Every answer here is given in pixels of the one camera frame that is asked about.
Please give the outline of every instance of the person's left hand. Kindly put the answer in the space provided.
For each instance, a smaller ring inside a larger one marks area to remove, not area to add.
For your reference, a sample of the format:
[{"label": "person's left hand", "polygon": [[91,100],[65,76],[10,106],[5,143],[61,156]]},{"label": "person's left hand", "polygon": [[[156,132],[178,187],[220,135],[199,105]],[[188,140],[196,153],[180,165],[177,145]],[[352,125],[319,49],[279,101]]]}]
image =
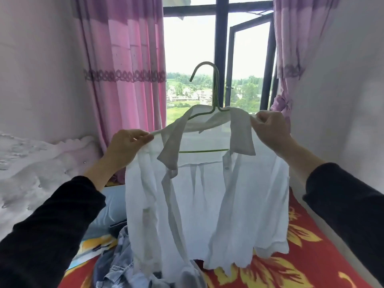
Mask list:
[{"label": "person's left hand", "polygon": [[140,129],[119,130],[113,135],[103,160],[117,172],[131,163],[139,149],[153,138],[152,134]]}]

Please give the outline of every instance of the sky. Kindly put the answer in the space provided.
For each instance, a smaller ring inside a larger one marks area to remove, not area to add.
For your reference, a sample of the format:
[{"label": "sky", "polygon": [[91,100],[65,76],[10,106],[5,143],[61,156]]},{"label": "sky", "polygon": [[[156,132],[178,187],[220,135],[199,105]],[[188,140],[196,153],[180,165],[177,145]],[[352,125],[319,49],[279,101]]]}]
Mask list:
[{"label": "sky", "polygon": [[[251,2],[265,0],[230,0]],[[215,0],[191,0],[191,5],[214,4]],[[257,18],[251,13],[229,13],[227,32],[227,54],[229,28],[233,25]],[[187,16],[164,18],[164,42],[167,72],[192,74],[195,66],[203,61],[214,61],[215,16]],[[233,55],[233,78],[251,75],[263,77],[268,42],[269,23],[239,31],[235,36]],[[210,66],[203,66],[197,74],[212,74]]]}]

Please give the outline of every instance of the wall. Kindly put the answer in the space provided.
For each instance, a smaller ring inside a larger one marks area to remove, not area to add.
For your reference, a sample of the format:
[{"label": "wall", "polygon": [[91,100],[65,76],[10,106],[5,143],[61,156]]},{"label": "wall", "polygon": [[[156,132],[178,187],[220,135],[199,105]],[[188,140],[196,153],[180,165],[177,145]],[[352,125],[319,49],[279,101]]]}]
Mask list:
[{"label": "wall", "polygon": [[[294,96],[292,135],[327,161],[384,191],[384,0],[342,0]],[[305,192],[295,178],[295,196]],[[352,266],[380,287],[304,203]]]},{"label": "wall", "polygon": [[70,0],[0,0],[0,131],[97,136]]}]

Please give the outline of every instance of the open window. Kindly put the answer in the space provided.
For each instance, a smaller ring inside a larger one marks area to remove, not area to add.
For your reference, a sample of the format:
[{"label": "open window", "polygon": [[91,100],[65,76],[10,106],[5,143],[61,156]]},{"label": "open window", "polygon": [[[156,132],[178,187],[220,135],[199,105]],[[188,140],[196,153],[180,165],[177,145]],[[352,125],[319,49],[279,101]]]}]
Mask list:
[{"label": "open window", "polygon": [[[216,83],[220,106],[250,113],[268,109],[275,95],[271,85],[277,85],[272,79],[276,51],[272,0],[190,0],[187,6],[166,6],[164,35],[167,124],[190,106],[211,105]],[[202,61],[214,62],[220,78],[210,67],[201,67],[190,83]]]}]

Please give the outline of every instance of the hand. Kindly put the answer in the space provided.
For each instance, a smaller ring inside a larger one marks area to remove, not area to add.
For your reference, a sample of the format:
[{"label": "hand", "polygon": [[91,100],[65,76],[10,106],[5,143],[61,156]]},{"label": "hand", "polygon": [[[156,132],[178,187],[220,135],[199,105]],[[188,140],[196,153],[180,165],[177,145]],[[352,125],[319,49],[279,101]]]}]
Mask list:
[{"label": "hand", "polygon": [[295,142],[281,112],[260,111],[256,117],[251,116],[251,125],[259,139],[280,157]]},{"label": "hand", "polygon": [[152,134],[140,129],[119,130],[113,135],[103,160],[117,172],[131,163],[139,149],[153,138]]}]

